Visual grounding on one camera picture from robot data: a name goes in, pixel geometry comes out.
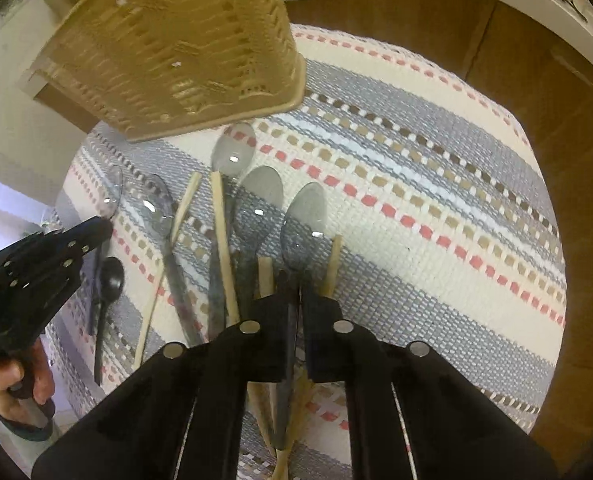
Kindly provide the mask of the grey sleeve forearm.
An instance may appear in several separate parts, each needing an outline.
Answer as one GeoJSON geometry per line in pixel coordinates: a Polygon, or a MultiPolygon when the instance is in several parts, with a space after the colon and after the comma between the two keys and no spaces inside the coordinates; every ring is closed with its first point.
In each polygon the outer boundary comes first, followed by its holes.
{"type": "Polygon", "coordinates": [[[0,422],[10,434],[11,441],[27,465],[33,465],[39,456],[62,437],[62,431],[50,422],[44,428],[38,428],[23,422],[14,422],[0,414],[0,422]]]}

